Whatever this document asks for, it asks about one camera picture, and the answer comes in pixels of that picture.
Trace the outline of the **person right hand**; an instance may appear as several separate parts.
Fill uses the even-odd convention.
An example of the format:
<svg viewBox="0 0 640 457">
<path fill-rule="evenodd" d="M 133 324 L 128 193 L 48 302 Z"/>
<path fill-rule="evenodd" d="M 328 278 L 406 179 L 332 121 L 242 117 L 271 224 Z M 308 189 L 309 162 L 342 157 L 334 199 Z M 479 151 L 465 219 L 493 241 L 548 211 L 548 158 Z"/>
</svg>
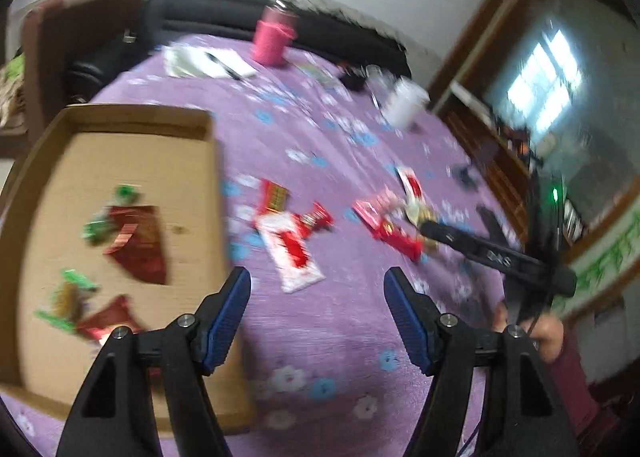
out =
<svg viewBox="0 0 640 457">
<path fill-rule="evenodd" d="M 508 325 L 508 310 L 503 302 L 499 302 L 492 318 L 492 329 L 502 333 L 506 325 Z M 551 313 L 543 313 L 537 319 L 523 321 L 520 326 L 528 333 L 529 338 L 537 343 L 538 352 L 543 361 L 551 364 L 561 355 L 564 325 L 559 318 Z"/>
</svg>

